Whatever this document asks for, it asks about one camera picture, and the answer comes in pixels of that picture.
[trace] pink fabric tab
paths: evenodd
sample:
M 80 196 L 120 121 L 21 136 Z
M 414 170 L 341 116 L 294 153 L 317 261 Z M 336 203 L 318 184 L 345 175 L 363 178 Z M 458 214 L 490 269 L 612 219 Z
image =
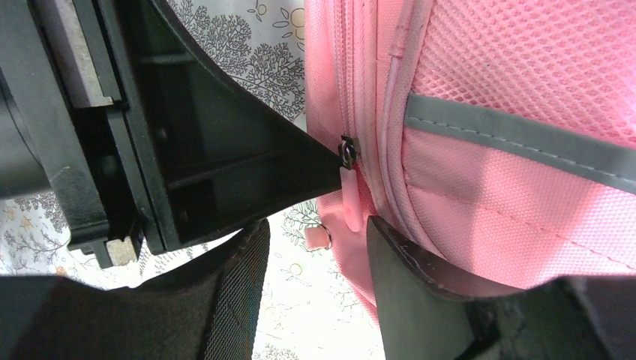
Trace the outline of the pink fabric tab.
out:
M 346 225 L 357 233 L 362 231 L 365 225 L 362 219 L 360 206 L 360 193 L 358 191 L 358 176 L 355 170 L 340 168 L 340 180 L 342 181 L 342 203 L 344 206 L 344 220 Z
M 331 246 L 331 239 L 324 227 L 308 227 L 304 230 L 304 245 L 307 250 L 314 251 L 319 249 L 328 249 Z

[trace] bag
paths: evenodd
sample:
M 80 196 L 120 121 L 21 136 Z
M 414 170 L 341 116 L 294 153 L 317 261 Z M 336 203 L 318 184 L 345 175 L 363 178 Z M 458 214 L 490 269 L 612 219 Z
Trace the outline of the bag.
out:
M 636 273 L 630 1 L 305 10 L 307 129 L 343 158 L 343 190 L 320 197 L 319 213 L 375 319 L 370 215 L 512 287 Z

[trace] black cylinder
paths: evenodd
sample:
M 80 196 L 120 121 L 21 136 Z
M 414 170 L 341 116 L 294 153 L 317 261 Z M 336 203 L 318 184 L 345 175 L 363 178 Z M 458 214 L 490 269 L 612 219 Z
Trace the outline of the black cylinder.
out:
M 47 174 L 0 71 L 0 200 L 49 189 Z

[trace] pink zipper pull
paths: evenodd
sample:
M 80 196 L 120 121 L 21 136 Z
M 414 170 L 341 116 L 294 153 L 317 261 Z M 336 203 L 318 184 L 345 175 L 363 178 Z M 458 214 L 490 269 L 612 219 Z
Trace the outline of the pink zipper pull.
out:
M 340 182 L 342 183 L 344 220 L 349 229 L 357 233 L 365 227 L 365 220 L 362 217 L 362 205 L 360 204 L 360 191 L 358 189 L 358 174 L 353 169 L 353 164 L 358 159 L 358 151 L 352 138 L 342 136 L 342 140 L 342 143 L 338 146 L 338 153 L 340 153 L 340 159 L 342 159 Z

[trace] patterned fabric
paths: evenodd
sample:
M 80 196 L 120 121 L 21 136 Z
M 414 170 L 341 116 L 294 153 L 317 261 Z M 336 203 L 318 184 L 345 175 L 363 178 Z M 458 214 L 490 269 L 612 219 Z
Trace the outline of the patterned fabric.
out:
M 201 47 L 230 76 L 305 129 L 302 0 L 169 0 Z M 320 223 L 315 201 L 275 214 L 253 359 L 384 359 L 380 332 L 331 252 L 308 252 L 303 230 Z M 52 193 L 0 202 L 0 273 L 58 274 L 103 289 L 135 287 L 221 241 L 106 270 L 68 252 L 69 230 Z

